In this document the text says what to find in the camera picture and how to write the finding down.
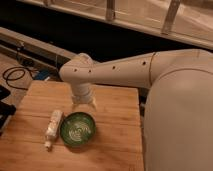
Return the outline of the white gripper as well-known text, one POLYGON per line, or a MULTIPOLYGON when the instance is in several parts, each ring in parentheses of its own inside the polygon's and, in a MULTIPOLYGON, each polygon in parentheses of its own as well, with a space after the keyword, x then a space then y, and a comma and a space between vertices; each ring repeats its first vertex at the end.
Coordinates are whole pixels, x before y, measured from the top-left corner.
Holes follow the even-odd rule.
POLYGON ((75 111, 79 104, 88 104, 94 110, 97 109, 95 99, 93 99, 92 89, 90 83, 72 84, 72 111, 75 111))

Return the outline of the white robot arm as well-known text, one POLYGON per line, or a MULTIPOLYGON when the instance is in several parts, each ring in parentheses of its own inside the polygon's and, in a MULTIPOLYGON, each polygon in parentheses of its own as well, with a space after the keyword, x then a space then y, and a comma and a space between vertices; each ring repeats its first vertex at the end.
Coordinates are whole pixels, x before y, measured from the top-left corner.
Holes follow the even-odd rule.
POLYGON ((92 84, 146 88, 146 171, 213 171, 213 53, 152 52, 95 63, 80 53, 60 68, 73 101, 92 101, 92 84))

